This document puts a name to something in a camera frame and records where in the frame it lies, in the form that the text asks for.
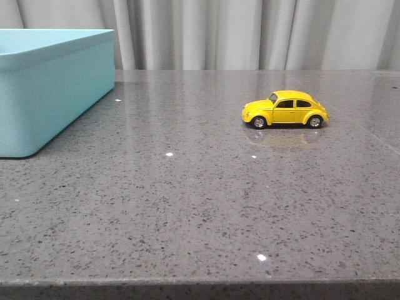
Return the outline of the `light blue plastic box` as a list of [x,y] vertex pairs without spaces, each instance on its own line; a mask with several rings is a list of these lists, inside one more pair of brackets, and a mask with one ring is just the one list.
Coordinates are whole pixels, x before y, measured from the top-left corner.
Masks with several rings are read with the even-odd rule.
[[112,29],[2,29],[1,157],[38,152],[114,77]]

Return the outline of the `yellow toy beetle car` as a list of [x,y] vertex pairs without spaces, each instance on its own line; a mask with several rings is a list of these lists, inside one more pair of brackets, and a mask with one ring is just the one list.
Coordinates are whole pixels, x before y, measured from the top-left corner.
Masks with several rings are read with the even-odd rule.
[[241,116],[254,129],[273,124],[303,124],[318,129],[330,120],[320,102],[306,92],[295,90],[274,91],[266,99],[249,102],[244,105]]

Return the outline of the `grey curtain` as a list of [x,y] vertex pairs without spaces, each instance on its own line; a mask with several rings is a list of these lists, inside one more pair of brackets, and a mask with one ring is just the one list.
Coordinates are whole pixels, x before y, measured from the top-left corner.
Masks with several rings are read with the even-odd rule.
[[1,27],[113,29],[118,69],[399,69],[398,1],[2,1]]

